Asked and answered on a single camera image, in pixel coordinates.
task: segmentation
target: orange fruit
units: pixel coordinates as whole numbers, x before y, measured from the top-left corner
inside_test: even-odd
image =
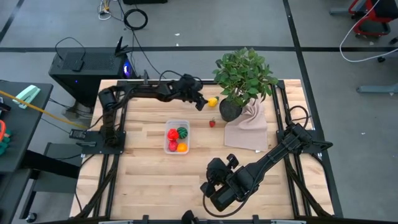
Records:
[[[177,152],[186,152],[188,150],[188,146],[185,143],[180,143],[177,146]]]

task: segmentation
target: beige cloth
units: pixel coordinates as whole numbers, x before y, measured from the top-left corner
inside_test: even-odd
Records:
[[[224,145],[265,151],[268,149],[267,121],[264,105],[251,99],[242,114],[225,126]]]

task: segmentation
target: plastic bin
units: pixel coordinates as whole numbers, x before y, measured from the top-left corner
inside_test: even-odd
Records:
[[[185,144],[187,144],[187,146],[188,146],[187,151],[185,151],[185,152],[177,152],[177,151],[172,152],[172,151],[169,150],[169,142],[170,142],[170,141],[167,139],[167,133],[168,133],[168,131],[169,131],[170,129],[172,129],[172,128],[174,128],[174,129],[177,129],[177,128],[186,128],[186,129],[187,129],[187,131],[188,131],[188,136],[187,136],[185,139],[177,139],[177,142],[178,142],[178,143],[185,143]],[[189,146],[189,137],[190,137],[190,134],[191,134],[191,131],[190,131],[190,129],[189,129],[189,122],[188,122],[188,121],[185,121],[185,120],[168,120],[168,121],[166,122],[166,130],[165,130],[165,133],[164,133],[164,151],[165,151],[167,154],[173,154],[173,155],[184,155],[184,154],[188,153],[188,152],[189,152],[189,148],[190,148],[190,146]]]

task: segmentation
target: wooden table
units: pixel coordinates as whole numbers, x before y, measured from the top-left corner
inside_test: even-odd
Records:
[[[116,83],[117,80],[103,80],[100,90]],[[285,80],[285,85],[290,107],[301,105],[307,108],[300,80]],[[205,85],[201,92],[205,98],[209,98],[220,95],[221,88],[218,85]],[[272,97],[267,97],[263,103],[266,107],[269,149],[272,149],[277,144],[277,121]],[[97,101],[93,121],[101,114],[102,108]],[[292,112],[293,119],[304,116],[301,110]],[[214,128],[210,128],[208,124],[212,118],[216,120]],[[190,122],[190,152],[184,156],[168,155],[163,150],[165,122],[169,119],[185,119]],[[98,130],[100,123],[93,130]],[[247,149],[224,146],[225,124],[218,107],[205,106],[203,111],[197,111],[195,104],[178,100],[169,103],[144,98],[130,100],[125,125],[126,148],[119,160],[111,219],[141,220],[143,215],[149,215],[151,220],[179,220],[189,209],[199,218],[215,219],[203,209],[203,194],[199,189],[206,181],[207,164],[214,157],[226,161],[226,156],[230,153],[235,154],[240,165],[255,162],[264,155],[264,152],[255,153]],[[308,154],[300,157],[309,191],[326,211],[333,213],[322,166]],[[97,189],[102,160],[102,155],[96,155],[81,169],[76,191],[82,206]],[[299,190],[296,189],[300,213],[303,215],[303,203]],[[104,214],[108,191],[105,192],[100,215]],[[209,199],[206,204],[212,212],[218,213]],[[239,203],[235,202],[223,213],[231,212],[237,206]],[[74,216],[78,212],[75,199],[70,215]],[[240,212],[229,219],[252,219],[255,214],[260,219],[293,218],[283,161],[266,173],[259,190]]]

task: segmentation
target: floor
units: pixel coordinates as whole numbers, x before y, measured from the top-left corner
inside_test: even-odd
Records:
[[[167,4],[140,4],[149,23],[136,35],[160,71],[171,69],[213,78],[214,61],[223,53],[255,46],[275,76],[305,81],[308,98],[313,93],[325,138],[335,145],[329,155],[344,216],[398,221],[398,104],[394,104],[398,97],[356,92],[360,85],[398,83],[394,75],[398,73],[397,59],[349,63],[341,57],[339,44],[354,21],[349,16],[330,16],[328,10],[349,2],[169,0]],[[72,36],[85,47],[114,47],[123,36],[124,44],[131,45],[132,34],[120,21],[98,19],[99,3],[0,1],[0,30],[4,26],[0,33],[0,79],[52,83],[52,98],[71,105],[73,98],[48,75],[55,44]],[[120,17],[117,2],[112,1],[110,7],[113,15]],[[292,17],[287,17],[289,10]],[[129,21],[139,26],[142,18],[133,15]],[[345,52],[346,57],[360,59],[380,54],[398,35],[398,20],[391,22],[391,29],[391,34],[379,40],[350,35],[344,44],[351,51]],[[60,46],[78,47],[69,40]],[[134,53],[134,60],[138,73],[146,69],[151,78],[156,78],[141,52]],[[49,103],[46,110],[61,115],[63,108]],[[63,129],[71,128],[53,119],[51,122]],[[49,141],[71,140],[61,130],[40,122],[30,149],[42,152]],[[37,222],[66,219],[72,199],[69,194],[38,194],[32,209],[39,214]],[[18,215],[19,211],[13,223],[25,223],[18,220]]]

